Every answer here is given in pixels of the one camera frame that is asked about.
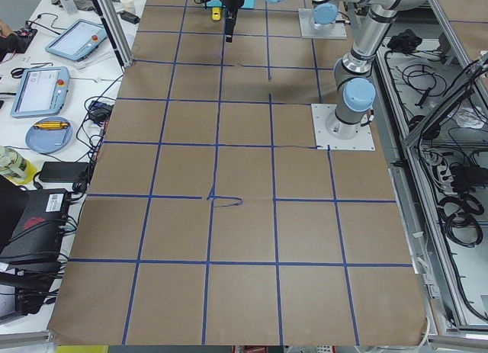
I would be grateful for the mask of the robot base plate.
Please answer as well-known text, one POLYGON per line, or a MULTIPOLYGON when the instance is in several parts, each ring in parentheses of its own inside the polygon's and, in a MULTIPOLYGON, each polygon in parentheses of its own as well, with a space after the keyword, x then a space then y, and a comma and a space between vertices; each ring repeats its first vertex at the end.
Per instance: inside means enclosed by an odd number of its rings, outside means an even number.
POLYGON ((302 38, 345 40, 345 23, 335 6, 330 8, 300 8, 298 20, 302 38))
POLYGON ((311 105, 316 147, 322 150, 374 151, 368 116, 357 124, 344 124, 336 117, 335 104, 311 105))

